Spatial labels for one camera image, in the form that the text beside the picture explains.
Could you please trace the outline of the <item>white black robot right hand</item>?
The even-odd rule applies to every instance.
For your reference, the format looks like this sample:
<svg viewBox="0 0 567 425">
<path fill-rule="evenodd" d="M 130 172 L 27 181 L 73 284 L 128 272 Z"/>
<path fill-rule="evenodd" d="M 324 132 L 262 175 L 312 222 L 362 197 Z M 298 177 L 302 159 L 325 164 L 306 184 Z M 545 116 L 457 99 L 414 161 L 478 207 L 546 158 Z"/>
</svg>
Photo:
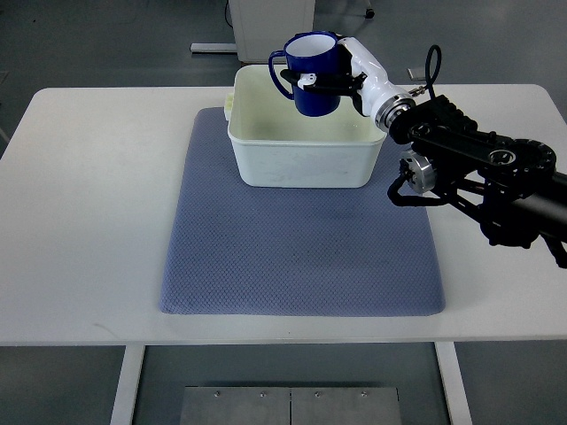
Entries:
<svg viewBox="0 0 567 425">
<path fill-rule="evenodd" d="M 390 82 L 385 69 L 369 50 L 353 37 L 338 38 L 338 72 L 320 77 L 308 91 L 352 99 L 353 108 L 371 118 L 377 128 L 388 132 L 395 119 L 416 105 L 413 97 Z M 291 72 L 284 58 L 274 60 L 280 82 L 291 89 Z"/>
</svg>

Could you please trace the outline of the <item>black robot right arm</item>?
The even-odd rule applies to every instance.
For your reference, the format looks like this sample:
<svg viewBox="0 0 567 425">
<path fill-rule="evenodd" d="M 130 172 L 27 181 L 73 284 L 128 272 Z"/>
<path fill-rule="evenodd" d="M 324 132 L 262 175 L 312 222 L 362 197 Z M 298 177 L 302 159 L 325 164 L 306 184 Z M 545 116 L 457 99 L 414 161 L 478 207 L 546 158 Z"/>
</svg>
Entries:
<svg viewBox="0 0 567 425">
<path fill-rule="evenodd" d="M 386 125 L 394 142 L 410 147 L 387 191 L 395 205 L 451 205 L 490 245 L 528 249 L 542 238 L 566 266 L 566 176 L 550 147 L 481 132 L 444 96 L 392 112 Z"/>
</svg>

